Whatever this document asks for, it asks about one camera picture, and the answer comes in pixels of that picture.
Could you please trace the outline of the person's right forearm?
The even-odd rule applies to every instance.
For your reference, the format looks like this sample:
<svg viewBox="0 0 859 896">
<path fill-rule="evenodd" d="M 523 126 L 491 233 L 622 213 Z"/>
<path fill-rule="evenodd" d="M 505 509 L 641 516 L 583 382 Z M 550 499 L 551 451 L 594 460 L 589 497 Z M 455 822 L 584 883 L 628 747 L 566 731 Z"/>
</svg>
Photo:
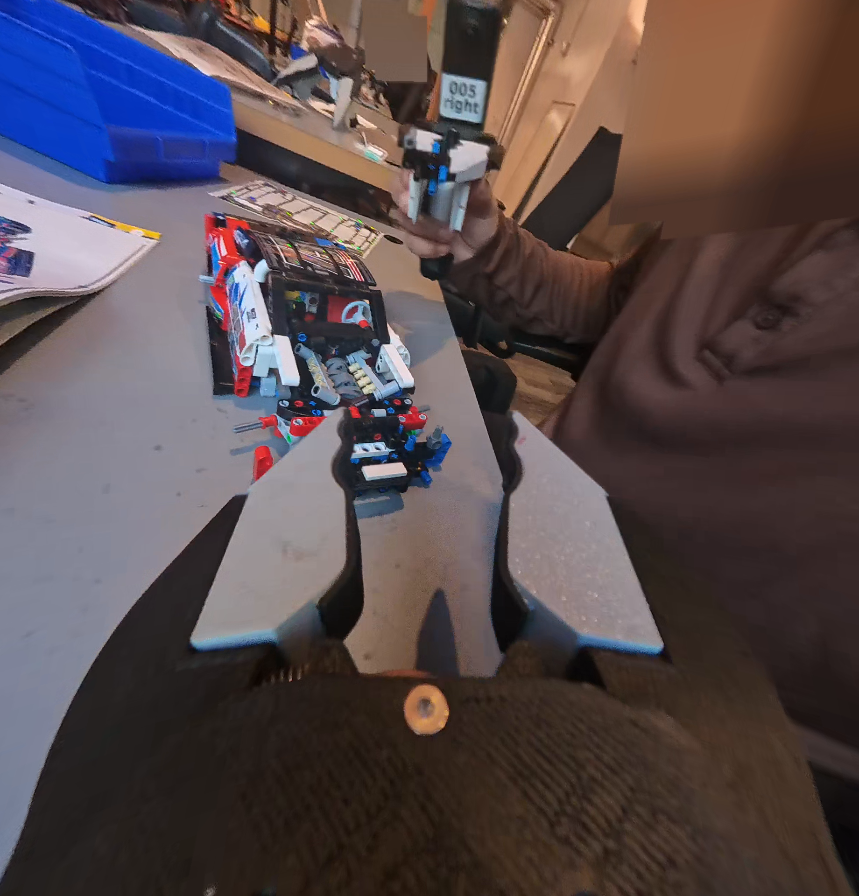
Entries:
<svg viewBox="0 0 859 896">
<path fill-rule="evenodd" d="M 584 343 L 600 339 L 629 298 L 660 241 L 662 225 L 611 263 L 557 251 L 498 213 L 491 241 L 455 263 L 446 282 L 511 330 Z"/>
</svg>

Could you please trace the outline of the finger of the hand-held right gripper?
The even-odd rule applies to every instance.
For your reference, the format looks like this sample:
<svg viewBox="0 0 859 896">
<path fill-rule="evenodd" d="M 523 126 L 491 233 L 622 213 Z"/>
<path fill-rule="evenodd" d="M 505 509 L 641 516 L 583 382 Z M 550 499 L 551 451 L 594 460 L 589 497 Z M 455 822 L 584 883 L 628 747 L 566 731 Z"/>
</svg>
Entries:
<svg viewBox="0 0 859 896">
<path fill-rule="evenodd" d="M 416 128 L 408 128 L 403 132 L 403 169 L 408 174 L 408 217 L 416 222 L 423 212 L 424 200 L 427 194 L 426 186 L 419 182 L 413 171 L 412 152 L 413 132 Z"/>
<path fill-rule="evenodd" d="M 459 140 L 452 145 L 445 183 L 431 196 L 431 216 L 451 231 L 460 231 L 473 182 L 484 178 L 491 147 L 477 140 Z"/>
</svg>

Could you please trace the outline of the grey desk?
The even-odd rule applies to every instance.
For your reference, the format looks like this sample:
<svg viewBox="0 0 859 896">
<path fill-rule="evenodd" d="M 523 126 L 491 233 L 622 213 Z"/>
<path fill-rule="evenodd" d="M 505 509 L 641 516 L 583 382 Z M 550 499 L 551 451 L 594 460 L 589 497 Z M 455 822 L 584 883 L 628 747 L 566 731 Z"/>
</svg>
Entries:
<svg viewBox="0 0 859 896">
<path fill-rule="evenodd" d="M 0 137 L 0 184 L 162 239 L 0 375 L 0 876 L 65 712 L 111 633 L 247 488 L 255 399 L 211 394 L 199 276 L 214 184 L 105 185 Z M 383 240 L 368 257 L 412 353 L 416 398 L 453 441 L 430 487 L 359 518 L 367 609 L 392 666 L 487 676 L 500 471 L 439 287 Z"/>
</svg>

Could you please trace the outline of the black office chair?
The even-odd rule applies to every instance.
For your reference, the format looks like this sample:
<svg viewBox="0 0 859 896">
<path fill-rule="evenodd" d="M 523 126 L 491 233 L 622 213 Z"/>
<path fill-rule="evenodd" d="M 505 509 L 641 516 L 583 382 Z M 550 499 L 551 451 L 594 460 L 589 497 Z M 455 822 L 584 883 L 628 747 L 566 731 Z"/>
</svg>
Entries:
<svg viewBox="0 0 859 896">
<path fill-rule="evenodd" d="M 613 196 L 623 135 L 599 127 L 522 228 L 555 250 L 573 238 Z"/>
</svg>

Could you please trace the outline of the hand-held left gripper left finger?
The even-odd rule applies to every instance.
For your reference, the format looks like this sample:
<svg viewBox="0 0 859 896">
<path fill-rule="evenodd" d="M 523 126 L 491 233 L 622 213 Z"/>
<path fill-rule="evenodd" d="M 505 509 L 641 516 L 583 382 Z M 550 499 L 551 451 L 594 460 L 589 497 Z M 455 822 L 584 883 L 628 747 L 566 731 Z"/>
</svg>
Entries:
<svg viewBox="0 0 859 896">
<path fill-rule="evenodd" d="M 190 635 L 196 651 L 343 640 L 364 609 L 359 529 L 344 466 L 352 421 L 335 411 L 247 491 Z"/>
</svg>

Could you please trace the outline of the person's right hand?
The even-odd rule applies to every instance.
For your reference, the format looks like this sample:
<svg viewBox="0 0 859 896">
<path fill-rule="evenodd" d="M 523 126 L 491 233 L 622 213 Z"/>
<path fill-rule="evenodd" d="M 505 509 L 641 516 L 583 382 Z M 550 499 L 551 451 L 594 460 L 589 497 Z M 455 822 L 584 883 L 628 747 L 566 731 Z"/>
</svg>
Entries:
<svg viewBox="0 0 859 896">
<path fill-rule="evenodd" d="M 391 191 L 390 215 L 403 231 L 404 244 L 420 258 L 435 259 L 452 254 L 455 263 L 469 261 L 495 237 L 500 225 L 500 208 L 486 179 L 471 185 L 465 220 L 460 231 L 452 231 L 434 218 L 408 215 L 411 172 L 400 169 Z"/>
</svg>

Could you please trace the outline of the person's brown shirt torso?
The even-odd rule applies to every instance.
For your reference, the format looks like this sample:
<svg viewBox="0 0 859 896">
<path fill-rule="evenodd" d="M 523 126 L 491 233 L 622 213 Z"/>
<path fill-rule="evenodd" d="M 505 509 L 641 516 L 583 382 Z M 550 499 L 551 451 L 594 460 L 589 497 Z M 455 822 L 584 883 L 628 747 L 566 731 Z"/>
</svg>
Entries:
<svg viewBox="0 0 859 896">
<path fill-rule="evenodd" d="M 564 252 L 602 341 L 551 434 L 727 604 L 798 723 L 859 748 L 859 218 Z"/>
</svg>

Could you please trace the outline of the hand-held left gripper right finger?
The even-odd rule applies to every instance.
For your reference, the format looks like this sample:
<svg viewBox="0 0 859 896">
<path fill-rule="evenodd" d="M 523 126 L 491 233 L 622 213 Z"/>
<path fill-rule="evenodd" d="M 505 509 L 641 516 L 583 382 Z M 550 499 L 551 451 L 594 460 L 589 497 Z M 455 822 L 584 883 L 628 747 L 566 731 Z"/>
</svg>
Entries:
<svg viewBox="0 0 859 896">
<path fill-rule="evenodd" d="M 601 649 L 662 656 L 664 643 L 608 496 L 522 414 L 504 424 L 492 626 L 506 652 Z"/>
</svg>

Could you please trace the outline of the open instruction booklet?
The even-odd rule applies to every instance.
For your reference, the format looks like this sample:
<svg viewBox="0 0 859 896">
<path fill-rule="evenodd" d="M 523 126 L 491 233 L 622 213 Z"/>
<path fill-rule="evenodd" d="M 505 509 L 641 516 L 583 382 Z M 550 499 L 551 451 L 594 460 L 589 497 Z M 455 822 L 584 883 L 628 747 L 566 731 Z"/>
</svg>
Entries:
<svg viewBox="0 0 859 896">
<path fill-rule="evenodd" d="M 110 286 L 161 234 L 0 184 L 0 349 Z"/>
</svg>

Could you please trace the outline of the brick-built toy race car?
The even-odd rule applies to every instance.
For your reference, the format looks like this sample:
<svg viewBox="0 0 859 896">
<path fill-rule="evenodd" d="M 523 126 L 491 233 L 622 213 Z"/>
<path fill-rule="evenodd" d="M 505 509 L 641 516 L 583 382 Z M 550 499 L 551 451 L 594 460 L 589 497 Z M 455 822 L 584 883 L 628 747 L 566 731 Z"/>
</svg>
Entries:
<svg viewBox="0 0 859 896">
<path fill-rule="evenodd" d="M 451 447 L 413 398 L 412 359 L 352 251 L 280 223 L 204 217 L 212 391 L 274 410 L 234 427 L 288 446 L 335 411 L 351 420 L 345 481 L 356 497 L 428 487 Z"/>
</svg>

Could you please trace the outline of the small black blue brick assembly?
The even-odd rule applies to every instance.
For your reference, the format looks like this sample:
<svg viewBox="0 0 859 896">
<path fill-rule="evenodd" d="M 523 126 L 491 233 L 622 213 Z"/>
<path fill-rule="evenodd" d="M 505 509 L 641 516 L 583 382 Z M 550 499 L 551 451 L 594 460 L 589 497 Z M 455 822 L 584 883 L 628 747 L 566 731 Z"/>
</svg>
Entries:
<svg viewBox="0 0 859 896">
<path fill-rule="evenodd" d="M 445 183 L 450 151 L 458 142 L 458 132 L 437 133 L 426 129 L 413 132 L 412 162 L 416 179 L 426 186 L 429 196 L 435 196 L 439 183 Z"/>
</svg>

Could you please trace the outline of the blue plastic bin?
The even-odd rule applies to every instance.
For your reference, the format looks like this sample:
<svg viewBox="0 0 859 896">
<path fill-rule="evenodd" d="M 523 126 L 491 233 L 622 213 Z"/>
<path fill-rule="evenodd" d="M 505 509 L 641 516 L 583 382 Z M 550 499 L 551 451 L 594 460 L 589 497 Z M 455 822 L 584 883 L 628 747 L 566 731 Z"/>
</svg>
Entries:
<svg viewBox="0 0 859 896">
<path fill-rule="evenodd" d="M 0 2 L 0 135 L 109 184 L 215 178 L 224 84 L 59 2 Z"/>
</svg>

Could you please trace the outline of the sticker sheet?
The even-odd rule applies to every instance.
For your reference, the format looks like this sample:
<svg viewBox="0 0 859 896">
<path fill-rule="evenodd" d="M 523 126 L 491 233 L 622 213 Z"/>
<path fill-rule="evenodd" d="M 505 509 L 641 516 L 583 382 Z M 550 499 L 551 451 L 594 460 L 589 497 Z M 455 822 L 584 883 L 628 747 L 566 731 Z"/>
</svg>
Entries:
<svg viewBox="0 0 859 896">
<path fill-rule="evenodd" d="M 367 257 L 386 238 L 386 234 L 362 218 L 335 210 L 311 196 L 300 196 L 265 178 L 223 185 L 209 195 L 246 214 L 255 214 L 283 225 L 287 230 L 329 241 L 361 257 Z"/>
</svg>

